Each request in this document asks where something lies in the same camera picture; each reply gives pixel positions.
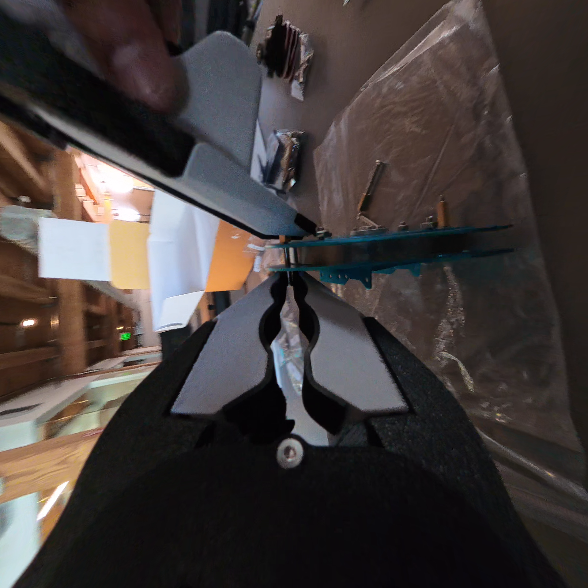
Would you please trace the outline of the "orange box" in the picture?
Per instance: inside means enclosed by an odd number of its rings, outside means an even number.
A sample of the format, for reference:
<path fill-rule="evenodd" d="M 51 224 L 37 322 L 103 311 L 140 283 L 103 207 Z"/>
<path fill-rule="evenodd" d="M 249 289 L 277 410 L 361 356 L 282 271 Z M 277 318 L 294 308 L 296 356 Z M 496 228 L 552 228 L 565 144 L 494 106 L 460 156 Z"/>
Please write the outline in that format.
<path fill-rule="evenodd" d="M 206 293 L 242 289 L 254 266 L 255 252 L 248 248 L 251 237 L 249 232 L 219 221 Z"/>

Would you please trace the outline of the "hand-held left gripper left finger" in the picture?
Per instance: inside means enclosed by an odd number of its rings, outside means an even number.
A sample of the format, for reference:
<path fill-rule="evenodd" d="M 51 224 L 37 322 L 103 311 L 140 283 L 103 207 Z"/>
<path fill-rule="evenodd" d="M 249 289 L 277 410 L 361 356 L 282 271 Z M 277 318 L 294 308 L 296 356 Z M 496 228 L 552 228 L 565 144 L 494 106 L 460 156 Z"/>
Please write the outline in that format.
<path fill-rule="evenodd" d="M 271 349 L 288 285 L 286 275 L 270 276 L 216 318 L 173 415 L 231 423 L 254 443 L 293 431 Z"/>

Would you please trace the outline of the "small white box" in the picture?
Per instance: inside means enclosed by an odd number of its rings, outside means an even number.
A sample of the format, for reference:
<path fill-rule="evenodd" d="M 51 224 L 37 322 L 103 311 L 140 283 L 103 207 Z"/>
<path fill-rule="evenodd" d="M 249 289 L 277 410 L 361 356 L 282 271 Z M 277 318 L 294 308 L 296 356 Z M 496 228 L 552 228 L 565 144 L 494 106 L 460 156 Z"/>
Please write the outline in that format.
<path fill-rule="evenodd" d="M 109 282 L 109 225 L 42 217 L 38 224 L 39 276 Z"/>

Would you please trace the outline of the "white instruction sheet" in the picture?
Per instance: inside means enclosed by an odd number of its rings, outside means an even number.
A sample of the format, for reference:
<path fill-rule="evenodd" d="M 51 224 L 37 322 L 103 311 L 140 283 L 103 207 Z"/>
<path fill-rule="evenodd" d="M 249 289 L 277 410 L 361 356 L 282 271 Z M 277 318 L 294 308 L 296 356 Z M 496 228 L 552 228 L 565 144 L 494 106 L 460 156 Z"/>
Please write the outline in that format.
<path fill-rule="evenodd" d="M 273 181 L 276 174 L 277 142 L 273 135 L 269 139 L 269 151 L 262 134 L 259 121 L 256 121 L 254 147 L 252 151 L 250 176 L 253 180 L 275 192 Z"/>

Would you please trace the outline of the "teal perforated bracket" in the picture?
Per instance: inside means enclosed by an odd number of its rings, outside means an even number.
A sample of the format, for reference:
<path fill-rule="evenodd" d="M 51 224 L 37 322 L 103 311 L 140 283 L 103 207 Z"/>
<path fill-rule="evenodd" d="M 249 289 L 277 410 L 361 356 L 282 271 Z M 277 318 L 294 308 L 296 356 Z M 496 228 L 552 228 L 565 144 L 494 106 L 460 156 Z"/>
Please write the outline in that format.
<path fill-rule="evenodd" d="M 346 285 L 349 281 L 357 281 L 364 289 L 372 288 L 372 275 L 392 275 L 397 270 L 408 270 L 412 275 L 419 277 L 421 273 L 421 264 L 408 264 L 403 266 L 394 266 L 385 269 L 374 269 L 371 267 L 356 266 L 353 268 L 321 268 L 319 270 L 320 280 L 330 284 Z"/>

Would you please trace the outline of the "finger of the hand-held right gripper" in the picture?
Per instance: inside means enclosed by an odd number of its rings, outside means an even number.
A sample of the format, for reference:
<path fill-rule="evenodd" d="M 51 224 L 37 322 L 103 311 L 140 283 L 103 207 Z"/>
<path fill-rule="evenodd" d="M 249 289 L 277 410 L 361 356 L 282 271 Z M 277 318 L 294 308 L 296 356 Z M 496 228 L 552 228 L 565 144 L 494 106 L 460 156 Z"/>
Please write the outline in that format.
<path fill-rule="evenodd" d="M 178 191 L 261 237 L 313 234 L 311 220 L 251 175 L 262 71 L 249 48 L 228 32 L 214 32 L 178 59 L 188 91 L 177 124 L 195 139 Z"/>

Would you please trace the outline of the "silvery parts bag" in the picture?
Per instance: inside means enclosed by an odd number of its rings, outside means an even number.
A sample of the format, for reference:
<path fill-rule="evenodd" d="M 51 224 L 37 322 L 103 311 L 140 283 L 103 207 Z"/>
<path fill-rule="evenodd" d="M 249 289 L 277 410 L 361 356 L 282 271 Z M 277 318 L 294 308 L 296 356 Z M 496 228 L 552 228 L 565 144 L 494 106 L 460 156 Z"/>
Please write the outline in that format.
<path fill-rule="evenodd" d="M 295 186 L 306 133 L 301 130 L 275 129 L 266 149 L 262 165 L 263 184 L 278 193 L 286 194 Z"/>

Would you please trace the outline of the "silver rectangular air duct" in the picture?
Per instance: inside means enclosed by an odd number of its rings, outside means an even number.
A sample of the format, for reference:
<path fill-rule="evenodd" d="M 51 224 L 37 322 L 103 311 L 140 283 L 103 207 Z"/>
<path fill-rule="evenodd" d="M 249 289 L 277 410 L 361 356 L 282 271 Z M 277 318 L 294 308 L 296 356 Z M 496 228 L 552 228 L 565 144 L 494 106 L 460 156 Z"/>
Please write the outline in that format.
<path fill-rule="evenodd" d="M 38 229 L 42 210 L 9 205 L 1 208 L 1 237 L 38 254 Z"/>

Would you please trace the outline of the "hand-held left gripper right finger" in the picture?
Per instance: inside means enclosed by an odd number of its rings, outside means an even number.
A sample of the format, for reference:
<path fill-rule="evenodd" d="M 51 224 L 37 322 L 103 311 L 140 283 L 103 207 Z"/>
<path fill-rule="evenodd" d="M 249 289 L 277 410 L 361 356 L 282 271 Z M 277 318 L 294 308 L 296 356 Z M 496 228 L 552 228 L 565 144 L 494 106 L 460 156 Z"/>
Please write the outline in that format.
<path fill-rule="evenodd" d="M 296 303 L 308 342 L 302 401 L 312 420 L 338 435 L 347 424 L 409 412 L 359 311 L 305 272 L 296 276 Z"/>

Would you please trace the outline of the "blue round turntable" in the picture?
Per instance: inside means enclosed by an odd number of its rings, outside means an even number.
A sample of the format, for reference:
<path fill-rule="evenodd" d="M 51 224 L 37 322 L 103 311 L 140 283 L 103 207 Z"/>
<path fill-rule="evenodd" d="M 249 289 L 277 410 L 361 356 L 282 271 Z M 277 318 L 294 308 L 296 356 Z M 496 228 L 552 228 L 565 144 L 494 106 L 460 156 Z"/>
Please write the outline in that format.
<path fill-rule="evenodd" d="M 483 227 L 386 231 L 355 236 L 307 239 L 265 246 L 281 262 L 274 271 L 381 272 L 417 264 L 510 253 L 512 224 Z"/>

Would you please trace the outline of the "large white box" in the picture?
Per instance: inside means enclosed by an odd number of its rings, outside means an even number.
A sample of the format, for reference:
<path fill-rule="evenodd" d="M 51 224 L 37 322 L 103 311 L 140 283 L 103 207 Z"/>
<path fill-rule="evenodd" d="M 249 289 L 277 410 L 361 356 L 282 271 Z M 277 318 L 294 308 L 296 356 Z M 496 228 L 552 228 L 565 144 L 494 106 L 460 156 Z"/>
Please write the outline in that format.
<path fill-rule="evenodd" d="M 219 219 L 155 190 L 148 237 L 152 326 L 187 326 L 206 289 Z"/>

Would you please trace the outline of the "person's right hand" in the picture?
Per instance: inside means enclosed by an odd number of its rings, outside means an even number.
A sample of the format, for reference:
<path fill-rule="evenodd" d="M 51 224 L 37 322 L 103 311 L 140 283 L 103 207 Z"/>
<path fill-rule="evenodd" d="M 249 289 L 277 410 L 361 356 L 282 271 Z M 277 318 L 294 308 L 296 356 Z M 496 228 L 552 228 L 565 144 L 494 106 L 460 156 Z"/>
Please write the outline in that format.
<path fill-rule="evenodd" d="M 182 73 L 168 51 L 180 39 L 181 1 L 59 1 L 108 82 L 154 111 L 179 104 Z"/>

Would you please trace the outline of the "clear plastic bag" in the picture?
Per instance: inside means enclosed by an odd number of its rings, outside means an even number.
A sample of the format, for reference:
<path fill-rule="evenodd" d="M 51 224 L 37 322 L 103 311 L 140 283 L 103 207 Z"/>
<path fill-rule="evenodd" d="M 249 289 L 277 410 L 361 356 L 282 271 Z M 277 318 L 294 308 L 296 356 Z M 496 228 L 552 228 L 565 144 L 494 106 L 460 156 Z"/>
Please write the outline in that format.
<path fill-rule="evenodd" d="M 368 217 L 419 229 L 444 199 L 455 227 L 513 252 L 340 287 L 460 401 L 517 510 L 587 542 L 587 459 L 572 423 L 560 322 L 526 165 L 480 1 L 440 9 L 363 85 L 314 152 L 322 221 L 351 230 L 376 159 Z"/>

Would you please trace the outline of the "yellow box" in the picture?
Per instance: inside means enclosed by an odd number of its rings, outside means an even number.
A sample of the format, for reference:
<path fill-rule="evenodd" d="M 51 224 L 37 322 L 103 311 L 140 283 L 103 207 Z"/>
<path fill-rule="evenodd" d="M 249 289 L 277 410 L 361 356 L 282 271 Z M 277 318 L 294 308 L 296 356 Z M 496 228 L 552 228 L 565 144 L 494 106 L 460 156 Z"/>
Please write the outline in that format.
<path fill-rule="evenodd" d="M 119 290 L 150 290 L 149 224 L 113 220 L 109 225 L 111 284 Z"/>

